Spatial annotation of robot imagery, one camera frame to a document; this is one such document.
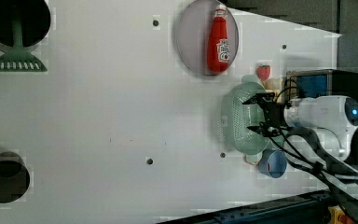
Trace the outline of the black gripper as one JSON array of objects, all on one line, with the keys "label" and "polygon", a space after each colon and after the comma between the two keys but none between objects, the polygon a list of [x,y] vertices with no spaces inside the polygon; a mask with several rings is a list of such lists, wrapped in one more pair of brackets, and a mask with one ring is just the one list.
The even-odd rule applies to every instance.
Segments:
[{"label": "black gripper", "polygon": [[244,105],[259,104],[264,113],[264,121],[259,126],[248,126],[248,129],[265,137],[276,137],[283,135],[287,128],[283,117],[284,104],[274,101],[273,93],[258,93],[245,102]]}]

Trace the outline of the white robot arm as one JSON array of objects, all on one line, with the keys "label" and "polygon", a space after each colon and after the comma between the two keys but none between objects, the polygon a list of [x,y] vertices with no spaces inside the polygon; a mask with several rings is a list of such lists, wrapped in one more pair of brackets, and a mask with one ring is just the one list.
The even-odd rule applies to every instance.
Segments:
[{"label": "white robot arm", "polygon": [[340,161],[351,154],[351,141],[358,130],[358,103],[349,96],[327,95],[294,98],[286,103],[273,100],[274,93],[257,93],[244,105],[258,105],[264,120],[249,130],[265,137],[289,138],[294,130],[310,130],[321,136],[327,152]]}]

